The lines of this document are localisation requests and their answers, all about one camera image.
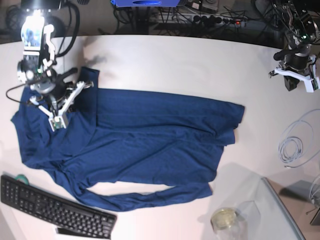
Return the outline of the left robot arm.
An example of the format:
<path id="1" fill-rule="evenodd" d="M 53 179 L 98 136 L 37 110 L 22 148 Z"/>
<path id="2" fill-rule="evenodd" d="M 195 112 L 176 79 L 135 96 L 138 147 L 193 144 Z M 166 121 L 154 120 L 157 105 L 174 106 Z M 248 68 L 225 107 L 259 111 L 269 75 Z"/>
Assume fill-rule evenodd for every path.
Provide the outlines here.
<path id="1" fill-rule="evenodd" d="M 287 41 L 287 47 L 273 55 L 278 66 L 268 73 L 268 77 L 283 76 L 288 91 L 296 89 L 300 82 L 308 93 L 318 90 L 320 77 L 316 73 L 316 63 L 320 55 L 312 54 L 311 48 L 320 44 L 320 22 L 310 11 L 318 13 L 320 4 L 315 0 L 271 0 L 270 9 L 276 19 L 267 20 L 257 8 L 257 2 L 252 0 L 250 3 L 261 20 L 273 30 L 282 32 Z"/>

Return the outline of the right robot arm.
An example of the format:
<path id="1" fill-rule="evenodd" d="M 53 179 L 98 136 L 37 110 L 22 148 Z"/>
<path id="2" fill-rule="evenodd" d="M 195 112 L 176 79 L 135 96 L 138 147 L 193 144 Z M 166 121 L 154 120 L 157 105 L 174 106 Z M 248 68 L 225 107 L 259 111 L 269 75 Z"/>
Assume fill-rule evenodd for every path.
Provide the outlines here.
<path id="1" fill-rule="evenodd" d="M 65 56 L 75 43 L 80 28 L 79 8 L 68 0 L 23 0 L 20 7 L 26 16 L 20 29 L 23 59 L 17 65 L 18 80 L 40 94 L 50 113 L 54 116 L 63 114 L 81 92 L 75 83 L 65 82 L 78 69 L 73 67 L 58 74 L 54 66 L 57 59 Z M 74 11 L 70 17 L 75 18 L 75 27 L 69 45 L 61 51 L 52 42 L 56 29 L 48 22 L 47 15 L 52 10 L 63 8 Z"/>

